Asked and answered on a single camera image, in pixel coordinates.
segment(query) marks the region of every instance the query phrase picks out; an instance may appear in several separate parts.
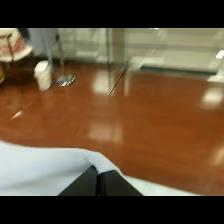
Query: chair seat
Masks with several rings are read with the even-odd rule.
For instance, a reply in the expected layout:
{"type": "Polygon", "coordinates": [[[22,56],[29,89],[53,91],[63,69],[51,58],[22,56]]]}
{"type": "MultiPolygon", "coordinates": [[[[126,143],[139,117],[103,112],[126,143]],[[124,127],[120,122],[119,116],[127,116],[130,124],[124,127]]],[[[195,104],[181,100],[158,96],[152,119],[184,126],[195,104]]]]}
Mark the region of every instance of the chair seat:
{"type": "MultiPolygon", "coordinates": [[[[26,47],[19,52],[14,53],[14,61],[19,61],[26,56],[28,56],[32,52],[33,48],[30,45],[26,45],[26,47]]],[[[11,62],[12,56],[11,55],[0,55],[0,62],[11,62]]]]}

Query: stanchion base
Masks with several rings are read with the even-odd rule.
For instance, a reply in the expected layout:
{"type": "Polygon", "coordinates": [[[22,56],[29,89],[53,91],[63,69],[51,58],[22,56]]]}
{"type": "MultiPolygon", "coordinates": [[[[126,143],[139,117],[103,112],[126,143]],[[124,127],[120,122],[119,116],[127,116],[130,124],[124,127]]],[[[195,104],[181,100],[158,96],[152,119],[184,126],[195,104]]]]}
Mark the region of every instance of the stanchion base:
{"type": "Polygon", "coordinates": [[[56,80],[58,86],[69,86],[75,81],[75,76],[73,75],[62,75],[56,80]]]}

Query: wooden floor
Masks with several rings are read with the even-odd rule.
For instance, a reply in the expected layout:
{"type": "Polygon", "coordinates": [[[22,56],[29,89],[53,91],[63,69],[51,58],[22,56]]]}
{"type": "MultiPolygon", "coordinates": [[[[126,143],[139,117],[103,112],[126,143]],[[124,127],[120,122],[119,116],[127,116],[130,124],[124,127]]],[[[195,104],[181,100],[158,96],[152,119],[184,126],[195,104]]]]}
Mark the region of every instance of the wooden floor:
{"type": "Polygon", "coordinates": [[[6,82],[0,139],[99,151],[129,176],[224,195],[223,84],[131,73],[108,95],[106,68],[71,65],[67,72],[76,75],[72,86],[46,92],[32,79],[6,82]]]}

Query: white bucket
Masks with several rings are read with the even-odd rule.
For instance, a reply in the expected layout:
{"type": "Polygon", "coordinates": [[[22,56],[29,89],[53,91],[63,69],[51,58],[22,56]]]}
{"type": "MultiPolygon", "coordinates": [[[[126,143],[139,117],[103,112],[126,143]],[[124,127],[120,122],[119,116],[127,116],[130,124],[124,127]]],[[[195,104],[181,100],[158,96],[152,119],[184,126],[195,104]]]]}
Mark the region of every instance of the white bucket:
{"type": "Polygon", "coordinates": [[[34,69],[40,91],[48,90],[52,83],[52,66],[48,61],[39,62],[34,69]]]}

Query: reddish-brown hardwood floor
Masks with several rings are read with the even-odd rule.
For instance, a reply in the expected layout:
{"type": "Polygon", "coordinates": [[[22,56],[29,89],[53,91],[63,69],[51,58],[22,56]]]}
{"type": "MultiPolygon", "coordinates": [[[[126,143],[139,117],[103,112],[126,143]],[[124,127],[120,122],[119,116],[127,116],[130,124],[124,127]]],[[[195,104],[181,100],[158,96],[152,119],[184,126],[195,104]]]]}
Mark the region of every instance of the reddish-brown hardwood floor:
{"type": "Polygon", "coordinates": [[[129,176],[224,195],[223,84],[131,73],[108,95],[106,68],[67,72],[76,76],[69,87],[39,92],[32,79],[0,87],[0,139],[99,151],[129,176]]]}

